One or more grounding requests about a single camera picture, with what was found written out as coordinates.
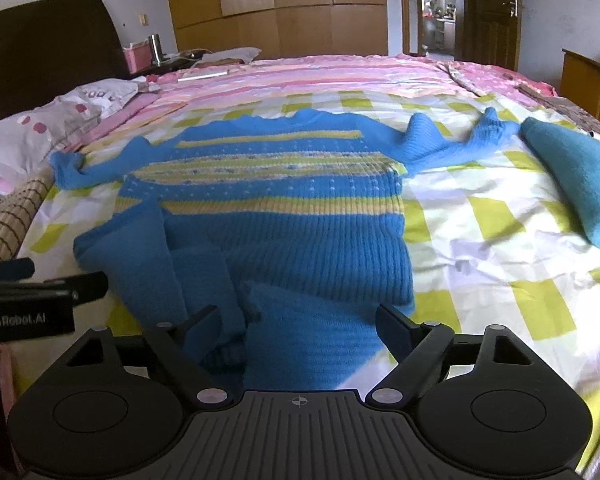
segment wardrobe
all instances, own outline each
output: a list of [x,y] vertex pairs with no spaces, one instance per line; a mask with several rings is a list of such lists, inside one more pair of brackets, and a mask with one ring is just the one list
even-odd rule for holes
[[180,50],[256,46],[260,59],[387,54],[386,0],[169,0]]

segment dark wooden headboard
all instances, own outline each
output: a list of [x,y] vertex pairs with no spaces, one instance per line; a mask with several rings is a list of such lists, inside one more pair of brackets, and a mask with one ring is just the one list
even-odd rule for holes
[[107,77],[129,72],[101,0],[40,0],[0,10],[0,119]]

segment red object on desk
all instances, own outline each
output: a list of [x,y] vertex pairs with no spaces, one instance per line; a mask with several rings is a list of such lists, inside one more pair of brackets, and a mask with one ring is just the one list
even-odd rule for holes
[[151,47],[148,43],[124,49],[126,65],[129,72],[135,74],[151,66]]

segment door handle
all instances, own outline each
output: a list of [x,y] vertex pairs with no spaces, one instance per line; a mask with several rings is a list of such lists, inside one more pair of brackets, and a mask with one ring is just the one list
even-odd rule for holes
[[509,6],[509,10],[510,10],[510,16],[512,18],[517,18],[518,17],[518,0],[511,0],[510,2],[504,2],[503,3],[504,6]]

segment metal cup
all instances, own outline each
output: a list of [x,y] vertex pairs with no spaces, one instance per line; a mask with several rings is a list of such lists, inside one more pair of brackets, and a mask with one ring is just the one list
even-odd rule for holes
[[160,46],[160,34],[152,34],[149,36],[149,45],[151,46],[151,57],[155,66],[160,66],[164,63],[164,55]]

